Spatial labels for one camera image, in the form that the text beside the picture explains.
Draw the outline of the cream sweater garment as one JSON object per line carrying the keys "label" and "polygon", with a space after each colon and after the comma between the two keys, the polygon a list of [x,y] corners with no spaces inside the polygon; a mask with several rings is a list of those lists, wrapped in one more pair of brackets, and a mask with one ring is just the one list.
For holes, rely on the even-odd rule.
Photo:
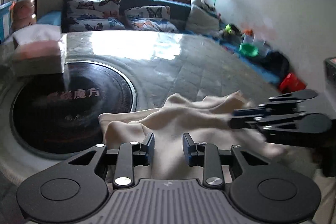
{"label": "cream sweater garment", "polygon": [[224,97],[206,96],[192,102],[178,93],[167,98],[162,107],[132,113],[105,113],[98,117],[104,143],[109,149],[122,143],[143,141],[147,134],[155,138],[153,162],[134,169],[136,180],[202,178],[202,169],[186,164],[182,135],[195,142],[207,142],[220,149],[240,144],[269,159],[281,159],[288,153],[285,145],[270,144],[256,130],[232,130],[228,121],[235,109],[253,107],[252,101],[237,91]]}

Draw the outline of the red plastic stool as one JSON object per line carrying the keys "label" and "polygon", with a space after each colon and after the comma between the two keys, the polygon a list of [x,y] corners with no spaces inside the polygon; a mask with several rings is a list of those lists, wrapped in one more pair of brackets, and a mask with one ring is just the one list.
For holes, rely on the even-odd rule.
{"label": "red plastic stool", "polygon": [[294,73],[289,73],[278,86],[282,93],[291,93],[306,89],[306,83],[300,80]]}

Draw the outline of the black bag on sofa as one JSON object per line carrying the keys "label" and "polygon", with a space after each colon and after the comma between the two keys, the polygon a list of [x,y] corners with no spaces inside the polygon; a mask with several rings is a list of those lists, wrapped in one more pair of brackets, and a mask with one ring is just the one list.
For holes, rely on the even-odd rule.
{"label": "black bag on sofa", "polygon": [[270,51],[260,61],[261,66],[283,80],[290,71],[289,60],[278,51]]}

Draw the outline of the clear plastic storage box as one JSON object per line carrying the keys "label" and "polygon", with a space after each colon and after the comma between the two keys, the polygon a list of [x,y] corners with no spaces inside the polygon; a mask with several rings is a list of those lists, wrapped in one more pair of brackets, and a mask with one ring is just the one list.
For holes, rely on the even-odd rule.
{"label": "clear plastic storage box", "polygon": [[253,44],[254,46],[256,46],[259,49],[258,56],[261,56],[261,57],[265,57],[270,51],[270,47],[268,46],[266,41],[256,39],[255,36],[252,37],[252,36],[245,35],[242,43],[249,43],[249,44]]}

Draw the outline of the green plastic bowl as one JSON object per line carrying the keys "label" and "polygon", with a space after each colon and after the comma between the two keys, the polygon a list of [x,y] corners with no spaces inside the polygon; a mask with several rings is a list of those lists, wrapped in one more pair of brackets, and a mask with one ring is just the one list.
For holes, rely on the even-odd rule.
{"label": "green plastic bowl", "polygon": [[241,55],[246,57],[256,57],[259,55],[259,49],[253,44],[241,43],[239,47],[239,52]]}

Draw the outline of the orange toy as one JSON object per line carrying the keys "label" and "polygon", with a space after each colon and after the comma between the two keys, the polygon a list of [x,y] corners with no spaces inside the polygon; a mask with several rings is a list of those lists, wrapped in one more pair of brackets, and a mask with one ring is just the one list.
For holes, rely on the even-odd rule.
{"label": "orange toy", "polygon": [[242,32],[243,35],[247,35],[247,36],[254,36],[254,31],[252,29],[245,29]]}

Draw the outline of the black round induction cooktop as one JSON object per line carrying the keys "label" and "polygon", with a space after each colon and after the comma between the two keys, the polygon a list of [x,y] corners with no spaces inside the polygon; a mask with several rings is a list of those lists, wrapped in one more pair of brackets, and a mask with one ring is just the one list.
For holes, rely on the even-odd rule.
{"label": "black round induction cooktop", "polygon": [[74,60],[63,73],[10,76],[1,89],[1,173],[18,185],[101,143],[100,114],[136,106],[130,78],[111,64]]}

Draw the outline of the green yellow toy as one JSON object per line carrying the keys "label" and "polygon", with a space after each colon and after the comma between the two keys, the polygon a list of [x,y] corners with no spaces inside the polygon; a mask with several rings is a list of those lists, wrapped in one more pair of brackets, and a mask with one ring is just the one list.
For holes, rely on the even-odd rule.
{"label": "green yellow toy", "polygon": [[241,32],[240,30],[234,25],[234,24],[227,24],[223,29],[222,29],[222,36],[240,36]]}

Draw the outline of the grey plain cushion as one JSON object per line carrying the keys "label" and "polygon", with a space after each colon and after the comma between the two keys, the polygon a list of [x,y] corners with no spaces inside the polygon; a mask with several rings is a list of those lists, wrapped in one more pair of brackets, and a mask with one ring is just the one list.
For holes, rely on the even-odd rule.
{"label": "grey plain cushion", "polygon": [[211,16],[208,12],[197,5],[192,5],[185,29],[199,35],[219,37],[219,19]]}

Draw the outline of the white plush toy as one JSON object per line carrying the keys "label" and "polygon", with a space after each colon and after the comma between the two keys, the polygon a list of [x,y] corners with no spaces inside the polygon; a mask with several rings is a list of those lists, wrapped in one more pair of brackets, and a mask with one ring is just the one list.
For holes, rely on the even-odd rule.
{"label": "white plush toy", "polygon": [[198,6],[205,11],[210,10],[210,6],[206,4],[205,0],[190,0],[190,5]]}

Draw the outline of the tissue box with tissues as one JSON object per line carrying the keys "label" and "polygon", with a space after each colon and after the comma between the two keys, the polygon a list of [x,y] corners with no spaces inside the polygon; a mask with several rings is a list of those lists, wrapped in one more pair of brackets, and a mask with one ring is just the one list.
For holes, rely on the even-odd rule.
{"label": "tissue box with tissues", "polygon": [[67,36],[60,26],[33,24],[13,33],[17,47],[12,57],[16,76],[48,75],[64,72]]}

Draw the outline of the right butterfly pillow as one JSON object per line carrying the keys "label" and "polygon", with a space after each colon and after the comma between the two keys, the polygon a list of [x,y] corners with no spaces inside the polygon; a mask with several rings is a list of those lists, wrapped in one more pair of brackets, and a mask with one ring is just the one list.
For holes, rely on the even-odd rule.
{"label": "right butterfly pillow", "polygon": [[169,6],[141,6],[126,9],[125,19],[132,30],[177,33],[170,21]]}

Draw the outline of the butterfly pillow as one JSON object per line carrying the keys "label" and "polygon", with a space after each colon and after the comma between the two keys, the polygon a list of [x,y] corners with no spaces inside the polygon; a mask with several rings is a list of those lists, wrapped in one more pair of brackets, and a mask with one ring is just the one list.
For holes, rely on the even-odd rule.
{"label": "butterfly pillow", "polygon": [[125,19],[132,30],[177,33],[170,21],[169,6],[141,6],[126,9]]}
{"label": "butterfly pillow", "polygon": [[71,0],[63,26],[66,32],[125,30],[120,21],[121,0]]}

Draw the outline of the left butterfly pillow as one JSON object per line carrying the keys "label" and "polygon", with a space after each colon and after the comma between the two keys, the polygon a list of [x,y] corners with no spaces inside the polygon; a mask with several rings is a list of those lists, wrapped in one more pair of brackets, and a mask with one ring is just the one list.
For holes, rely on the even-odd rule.
{"label": "left butterfly pillow", "polygon": [[71,0],[63,26],[66,32],[125,30],[120,21],[121,0]]}

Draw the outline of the blue children's cabinet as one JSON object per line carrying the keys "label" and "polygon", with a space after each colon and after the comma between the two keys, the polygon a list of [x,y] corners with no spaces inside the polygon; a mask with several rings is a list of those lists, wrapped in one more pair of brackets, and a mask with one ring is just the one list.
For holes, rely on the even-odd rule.
{"label": "blue children's cabinet", "polygon": [[11,34],[11,20],[12,20],[12,10],[13,1],[7,2],[0,6],[0,40],[1,44],[10,36]]}

